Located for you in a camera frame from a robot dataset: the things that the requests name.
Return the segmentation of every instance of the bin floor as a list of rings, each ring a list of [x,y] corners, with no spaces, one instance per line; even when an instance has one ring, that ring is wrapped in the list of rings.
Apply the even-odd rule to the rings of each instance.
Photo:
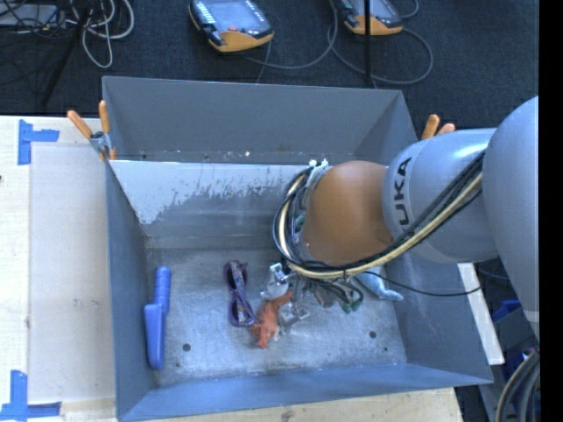
[[[230,293],[223,266],[247,263],[247,298],[255,312],[268,268],[279,253],[261,250],[148,250],[149,276],[161,265],[172,270],[170,311],[166,318],[165,366],[159,385],[227,376],[263,375],[289,370],[373,366],[406,362],[393,305],[364,290],[362,306],[346,314],[336,302],[321,307],[305,296],[310,315],[287,335],[261,349],[246,327],[230,324]]]

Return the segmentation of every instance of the gray bin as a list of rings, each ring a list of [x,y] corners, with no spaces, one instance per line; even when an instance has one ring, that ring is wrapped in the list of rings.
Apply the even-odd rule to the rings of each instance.
[[[311,159],[388,164],[416,142],[401,91],[106,76],[117,159],[106,167],[119,420],[304,404],[493,380],[466,296],[389,286],[346,314],[307,297],[310,316],[268,349],[227,317],[223,265],[248,263],[260,305],[289,178]],[[143,307],[172,270],[165,366],[149,367]],[[463,292],[456,265],[405,253],[389,278]]]

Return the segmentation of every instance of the wooden table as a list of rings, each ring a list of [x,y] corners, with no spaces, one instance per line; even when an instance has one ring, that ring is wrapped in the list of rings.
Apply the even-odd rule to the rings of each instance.
[[[18,165],[18,124],[59,131]],[[94,132],[97,119],[87,120]],[[29,404],[62,402],[44,420],[115,420],[104,167],[64,117],[0,117],[0,404],[10,371],[28,374]],[[461,265],[466,287],[477,278]],[[491,364],[503,361],[483,295],[471,305]],[[454,389],[209,414],[174,421],[463,421]]]

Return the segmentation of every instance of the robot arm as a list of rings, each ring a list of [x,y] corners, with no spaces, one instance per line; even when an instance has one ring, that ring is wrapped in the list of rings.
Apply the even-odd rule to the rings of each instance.
[[[276,215],[276,242],[290,268],[312,279],[358,274],[406,250],[442,263],[500,258],[539,339],[537,98],[496,129],[452,129],[410,145],[386,168],[337,164],[307,188],[309,169]],[[294,240],[286,236],[290,195],[303,183],[307,215]],[[303,255],[293,260],[292,251]]]

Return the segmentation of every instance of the orange toy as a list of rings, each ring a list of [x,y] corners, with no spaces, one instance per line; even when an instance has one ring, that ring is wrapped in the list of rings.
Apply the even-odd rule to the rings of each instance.
[[[272,338],[277,338],[280,331],[278,325],[278,313],[280,308],[291,299],[292,291],[273,299],[268,302],[263,302],[258,310],[258,322],[250,326],[250,331],[257,339],[256,346],[260,348],[267,348],[267,344]]]

